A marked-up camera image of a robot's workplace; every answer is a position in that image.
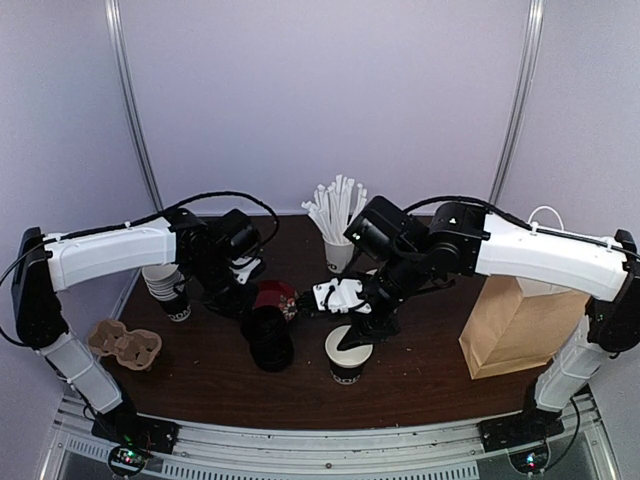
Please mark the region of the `black white paper cup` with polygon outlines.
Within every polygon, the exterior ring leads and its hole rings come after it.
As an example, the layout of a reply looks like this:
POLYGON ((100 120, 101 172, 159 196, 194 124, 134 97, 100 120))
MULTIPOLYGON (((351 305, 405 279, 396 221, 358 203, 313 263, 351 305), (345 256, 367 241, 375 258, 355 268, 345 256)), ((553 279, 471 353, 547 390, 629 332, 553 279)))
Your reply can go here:
POLYGON ((340 351, 339 343, 348 330, 348 325, 335 328, 328 334, 324 344, 331 376, 341 385, 353 385, 361 378, 364 366, 374 351, 371 344, 340 351))

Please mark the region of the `stack of black lids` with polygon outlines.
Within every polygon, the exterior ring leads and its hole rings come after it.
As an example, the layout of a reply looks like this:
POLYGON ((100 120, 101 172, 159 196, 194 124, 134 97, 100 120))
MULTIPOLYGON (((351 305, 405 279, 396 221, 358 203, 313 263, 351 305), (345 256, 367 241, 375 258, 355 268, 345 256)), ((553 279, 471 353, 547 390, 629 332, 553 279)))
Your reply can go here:
POLYGON ((241 322, 241 334, 249 344, 254 363, 263 371, 280 372, 294 359, 293 341, 287 331, 287 321, 275 306, 254 309, 241 322))

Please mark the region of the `stack of paper cups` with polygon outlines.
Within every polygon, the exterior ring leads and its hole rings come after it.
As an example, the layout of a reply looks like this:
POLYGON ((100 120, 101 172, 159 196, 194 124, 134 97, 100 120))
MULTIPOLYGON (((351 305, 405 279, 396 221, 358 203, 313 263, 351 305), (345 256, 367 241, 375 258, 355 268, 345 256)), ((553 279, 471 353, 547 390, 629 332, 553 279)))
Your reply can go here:
POLYGON ((142 277, 150 295, 173 322, 191 315, 191 303, 185 293, 185 277, 175 264, 150 265, 142 268, 142 277))

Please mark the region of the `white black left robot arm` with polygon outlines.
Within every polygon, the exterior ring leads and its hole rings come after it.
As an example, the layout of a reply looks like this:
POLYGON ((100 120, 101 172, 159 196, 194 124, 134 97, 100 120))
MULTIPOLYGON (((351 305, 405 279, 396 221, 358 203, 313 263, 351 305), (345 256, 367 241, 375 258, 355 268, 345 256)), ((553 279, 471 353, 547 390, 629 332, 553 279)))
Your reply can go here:
POLYGON ((262 238, 233 209, 206 221, 185 208, 94 231, 45 235, 27 230, 11 267, 17 343, 64 375, 123 444, 137 442, 144 424, 115 379, 94 359, 63 318, 58 292, 89 280, 143 267, 174 266, 195 278, 222 315, 237 318, 253 302, 250 278, 262 271, 262 238))

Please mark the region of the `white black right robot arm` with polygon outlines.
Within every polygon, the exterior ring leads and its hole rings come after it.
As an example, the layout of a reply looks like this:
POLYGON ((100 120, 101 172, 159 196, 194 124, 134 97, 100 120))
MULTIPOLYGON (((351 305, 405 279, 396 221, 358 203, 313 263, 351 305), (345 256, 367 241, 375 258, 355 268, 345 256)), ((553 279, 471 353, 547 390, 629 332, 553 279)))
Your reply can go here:
POLYGON ((349 350, 398 333, 398 307, 428 281, 449 274, 511 276, 588 294, 578 329, 536 380, 530 403, 513 419, 530 442, 556 420, 609 354, 639 343, 639 255, 632 235, 589 237, 536 229, 479 199, 441 196, 423 224, 383 196, 370 200, 344 235, 381 263, 363 285, 370 312, 355 311, 338 347, 349 350))

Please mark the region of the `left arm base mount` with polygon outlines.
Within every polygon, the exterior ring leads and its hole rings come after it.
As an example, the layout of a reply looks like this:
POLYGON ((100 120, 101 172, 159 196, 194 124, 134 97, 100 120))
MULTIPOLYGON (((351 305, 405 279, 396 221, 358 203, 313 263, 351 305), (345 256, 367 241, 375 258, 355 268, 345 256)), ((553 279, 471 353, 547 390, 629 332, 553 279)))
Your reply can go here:
POLYGON ((107 466, 119 477, 138 475, 154 453, 174 450, 179 425, 173 421, 141 416, 129 400, 107 413, 90 405, 87 408, 93 416, 92 435, 115 443, 107 455, 107 466))

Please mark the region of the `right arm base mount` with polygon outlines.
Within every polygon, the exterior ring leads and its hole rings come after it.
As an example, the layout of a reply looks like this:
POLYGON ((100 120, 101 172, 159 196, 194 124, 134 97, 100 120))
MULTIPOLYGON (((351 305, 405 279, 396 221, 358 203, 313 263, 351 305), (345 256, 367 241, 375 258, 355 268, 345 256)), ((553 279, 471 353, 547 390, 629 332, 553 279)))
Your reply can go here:
POLYGON ((560 417, 560 411, 541 410, 531 401, 519 413, 483 420, 478 424, 483 449, 506 450, 516 472, 540 474, 551 463, 548 439, 564 432, 560 417))

